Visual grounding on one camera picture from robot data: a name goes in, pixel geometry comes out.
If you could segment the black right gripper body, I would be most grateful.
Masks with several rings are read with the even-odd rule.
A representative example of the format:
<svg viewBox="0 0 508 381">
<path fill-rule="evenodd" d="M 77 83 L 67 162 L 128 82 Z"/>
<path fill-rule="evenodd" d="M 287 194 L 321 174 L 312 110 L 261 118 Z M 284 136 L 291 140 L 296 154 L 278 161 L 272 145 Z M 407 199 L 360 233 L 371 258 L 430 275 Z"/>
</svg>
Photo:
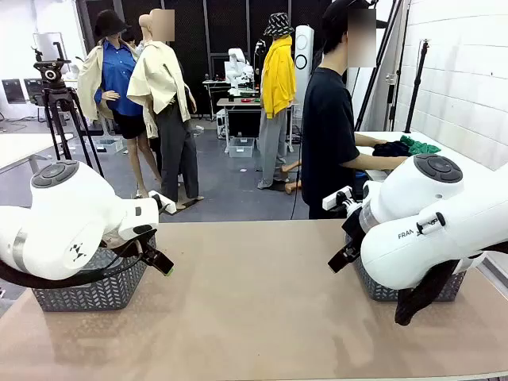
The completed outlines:
<svg viewBox="0 0 508 381">
<path fill-rule="evenodd" d="M 362 207 L 358 206 L 354 211 L 348 212 L 348 216 L 342 225 L 346 235 L 346 246 L 349 248 L 360 249 L 361 242 L 364 239 L 364 230 L 360 225 L 360 212 Z"/>
</svg>

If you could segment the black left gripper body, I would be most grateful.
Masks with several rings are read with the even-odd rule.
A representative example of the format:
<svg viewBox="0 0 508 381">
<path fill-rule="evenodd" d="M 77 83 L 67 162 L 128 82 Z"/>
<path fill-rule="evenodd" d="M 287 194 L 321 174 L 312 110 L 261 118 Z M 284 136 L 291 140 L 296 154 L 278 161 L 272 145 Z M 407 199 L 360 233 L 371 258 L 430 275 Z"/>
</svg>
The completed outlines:
<svg viewBox="0 0 508 381">
<path fill-rule="evenodd" d="M 156 237 L 139 237 L 135 241 L 137 254 L 141 259 L 156 259 L 160 253 L 156 247 Z"/>
</svg>

